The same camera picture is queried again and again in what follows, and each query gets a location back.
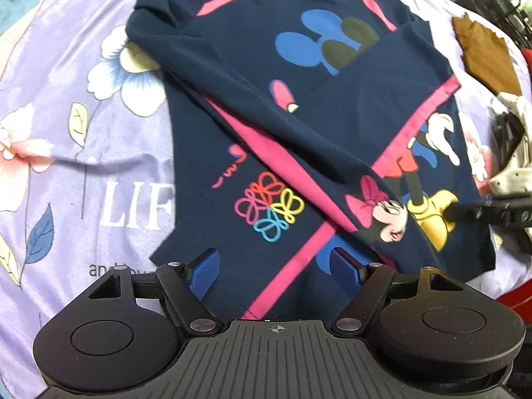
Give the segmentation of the brown folded garment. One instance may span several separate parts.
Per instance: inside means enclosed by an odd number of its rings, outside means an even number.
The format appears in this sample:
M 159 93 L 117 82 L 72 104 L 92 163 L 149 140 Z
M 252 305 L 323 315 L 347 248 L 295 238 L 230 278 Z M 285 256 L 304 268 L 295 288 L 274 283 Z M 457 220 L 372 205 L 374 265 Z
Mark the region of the brown folded garment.
M 469 15 L 453 17 L 452 26 L 463 51 L 466 72 L 494 95 L 522 95 L 506 42 Z

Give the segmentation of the white dotted garment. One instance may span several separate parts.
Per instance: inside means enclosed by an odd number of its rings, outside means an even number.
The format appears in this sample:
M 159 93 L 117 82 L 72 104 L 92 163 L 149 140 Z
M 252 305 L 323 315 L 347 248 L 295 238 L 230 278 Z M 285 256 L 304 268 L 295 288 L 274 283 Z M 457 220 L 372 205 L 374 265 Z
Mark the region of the white dotted garment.
M 531 196 L 531 102 L 522 95 L 499 93 L 496 104 L 505 108 L 503 119 L 502 169 L 490 179 L 497 197 Z

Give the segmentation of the red garment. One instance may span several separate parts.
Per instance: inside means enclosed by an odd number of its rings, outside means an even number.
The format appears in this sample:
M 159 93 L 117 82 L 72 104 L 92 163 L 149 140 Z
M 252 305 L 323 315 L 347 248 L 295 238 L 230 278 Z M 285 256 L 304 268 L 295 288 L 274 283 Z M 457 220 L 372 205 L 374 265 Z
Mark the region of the red garment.
M 530 316 L 532 302 L 532 279 L 497 299 L 498 302 L 521 314 Z

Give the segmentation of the navy Minnie Mouse shirt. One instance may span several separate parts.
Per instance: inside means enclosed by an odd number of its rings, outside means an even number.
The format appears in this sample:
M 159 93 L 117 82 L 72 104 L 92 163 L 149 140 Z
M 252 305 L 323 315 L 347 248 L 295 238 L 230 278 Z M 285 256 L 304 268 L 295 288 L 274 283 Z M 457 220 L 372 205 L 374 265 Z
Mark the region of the navy Minnie Mouse shirt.
M 347 303 L 331 249 L 404 274 L 492 270 L 480 195 L 430 24 L 400 0 L 137 0 L 126 32 L 161 68 L 176 221 L 162 265 L 219 254 L 221 319 L 327 320 Z

